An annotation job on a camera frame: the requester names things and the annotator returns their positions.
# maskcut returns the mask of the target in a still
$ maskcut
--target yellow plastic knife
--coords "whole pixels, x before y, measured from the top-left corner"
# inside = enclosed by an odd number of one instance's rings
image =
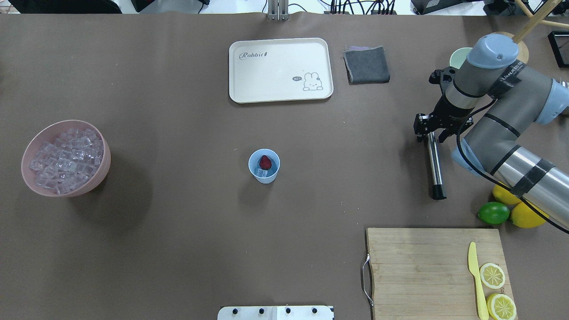
[[[478,317],[480,320],[488,320],[488,308],[486,307],[486,298],[482,290],[482,281],[480,280],[480,270],[478,269],[478,257],[476,256],[476,243],[471,242],[468,247],[468,270],[474,276],[476,284],[476,306],[478,307]]]

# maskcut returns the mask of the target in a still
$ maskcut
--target ice cube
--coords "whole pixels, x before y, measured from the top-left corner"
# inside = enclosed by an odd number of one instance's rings
[[[50,177],[49,175],[45,174],[43,171],[38,171],[36,173],[36,179],[53,179],[52,177]]]
[[[75,171],[75,169],[77,169],[77,162],[73,162],[73,161],[68,161],[66,160],[67,163],[63,166],[63,171]]]
[[[50,158],[50,155],[47,154],[46,152],[43,152],[43,151],[38,151],[38,153],[36,153],[36,156],[35,156],[35,159],[40,160],[42,162],[45,162],[49,158]]]
[[[48,175],[50,178],[54,178],[57,176],[57,169],[53,166],[49,166],[43,169],[43,173]]]
[[[90,147],[92,145],[91,140],[87,137],[81,137],[79,138],[79,144],[80,144],[80,148],[83,149],[85,147]]]
[[[73,159],[71,152],[66,151],[66,150],[61,150],[59,152],[59,158],[60,159],[65,159],[65,160],[71,160]]]
[[[60,138],[55,138],[53,145],[61,149],[61,145],[64,143],[65,143],[65,141],[61,140]]]
[[[56,156],[59,154],[59,148],[52,145],[51,143],[44,141],[39,151],[45,152],[49,155]]]
[[[32,161],[30,162],[30,169],[34,170],[34,171],[43,171],[43,169],[45,169],[45,164],[39,160],[39,159],[32,159]]]
[[[54,190],[55,186],[57,186],[57,181],[54,181],[53,179],[39,178],[36,179],[35,185],[44,189]]]
[[[58,183],[57,186],[55,186],[55,191],[58,195],[68,194],[71,192],[71,188],[68,183]]]
[[[65,150],[65,151],[68,151],[68,152],[71,152],[71,150],[73,150],[73,148],[71,147],[71,142],[69,142],[69,141],[64,142],[64,143],[61,145],[61,149],[62,149],[62,150]]]
[[[82,186],[84,184],[86,184],[87,181],[89,181],[90,177],[84,173],[78,173],[75,176],[75,182],[79,185]]]
[[[71,148],[73,149],[82,149],[83,145],[81,144],[81,142],[79,142],[79,139],[71,139],[69,140],[69,145],[71,146]]]
[[[84,162],[78,162],[77,163],[77,167],[75,168],[75,171],[79,172],[79,173],[84,173],[85,170],[87,169],[88,164],[84,163]]]
[[[255,171],[255,175],[260,178],[266,178],[267,173],[269,173],[267,170],[263,170],[261,168],[257,168],[257,170]]]
[[[73,159],[83,160],[85,157],[85,152],[81,149],[73,149],[71,150],[71,156]]]
[[[94,148],[86,148],[85,149],[85,156],[93,159],[93,158],[101,158],[103,156],[103,151],[94,149]]]
[[[67,134],[67,132],[62,132],[59,134],[59,138],[63,141],[63,142],[67,142],[69,141],[69,134]]]
[[[59,160],[57,160],[57,162],[53,166],[56,170],[63,171],[63,167],[65,167],[67,165],[67,161],[68,161],[67,159],[59,159]]]
[[[87,165],[87,167],[85,168],[85,173],[86,173],[88,176],[94,175],[95,172],[97,172],[97,167],[96,167],[96,166]]]
[[[57,160],[58,159],[56,159],[56,158],[49,158],[49,159],[45,160],[44,163],[46,164],[46,167],[55,166],[55,164],[57,163]]]
[[[63,182],[63,181],[68,180],[69,178],[74,177],[74,176],[75,176],[75,173],[63,171],[63,172],[58,172],[56,178],[57,178],[57,181]]]
[[[77,135],[79,134],[79,129],[77,128],[69,128],[67,130],[67,135],[71,138],[71,139],[75,139],[77,138]]]
[[[89,138],[91,141],[94,141],[97,139],[97,133],[94,130],[91,129],[86,129],[85,130],[85,136],[87,138]]]
[[[91,142],[93,143],[93,144],[91,144],[91,147],[93,149],[103,150],[103,141],[102,140],[95,140],[95,141],[91,140]]]

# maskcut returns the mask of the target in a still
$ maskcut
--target white tray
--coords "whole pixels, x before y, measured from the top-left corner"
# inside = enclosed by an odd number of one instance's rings
[[[223,307],[217,320],[334,320],[333,306]]]
[[[237,41],[229,47],[229,96],[237,103],[326,99],[334,90],[326,41]]]

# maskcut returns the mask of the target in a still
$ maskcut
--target yellow lemon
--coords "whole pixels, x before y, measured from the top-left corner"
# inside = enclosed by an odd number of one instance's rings
[[[514,204],[517,204],[521,201],[518,197],[511,194],[508,190],[502,188],[499,185],[494,186],[494,189],[492,189],[492,195],[494,195],[494,198],[496,198],[496,200],[507,206],[513,206]]]
[[[549,218],[549,216],[538,208],[542,215]],[[533,210],[525,203],[518,203],[510,215],[510,220],[520,228],[535,228],[545,223],[545,220],[538,216]]]
[[[492,289],[499,289],[506,283],[504,271],[493,263],[486,263],[480,267],[480,278],[483,284]]]
[[[491,294],[486,300],[488,313],[496,320],[514,320],[516,318],[516,305],[512,298],[502,293]]]

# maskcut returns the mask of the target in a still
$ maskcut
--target black tape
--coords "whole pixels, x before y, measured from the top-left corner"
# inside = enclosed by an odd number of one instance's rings
[[[512,132],[517,138],[519,138],[521,136],[521,133],[519,133],[518,130],[516,130],[514,127],[512,127],[511,125],[509,125],[509,123],[507,123],[506,121],[494,116],[493,114],[488,114],[486,113],[484,115],[484,117],[489,118],[495,122],[498,122],[500,125],[502,125],[504,128],[506,128],[507,130],[509,130],[510,132]]]
[[[538,183],[549,170],[553,169],[555,165],[545,159],[539,160],[539,162],[530,169],[515,186],[512,187],[510,193],[517,196],[518,198],[522,195],[528,193],[536,183]]]
[[[519,60],[514,61],[514,63],[506,67],[506,70],[504,70],[504,72],[492,85],[490,91],[488,92],[488,95],[492,99],[499,99],[504,93],[521,82],[521,80],[518,78],[518,74],[525,67],[526,64]]]

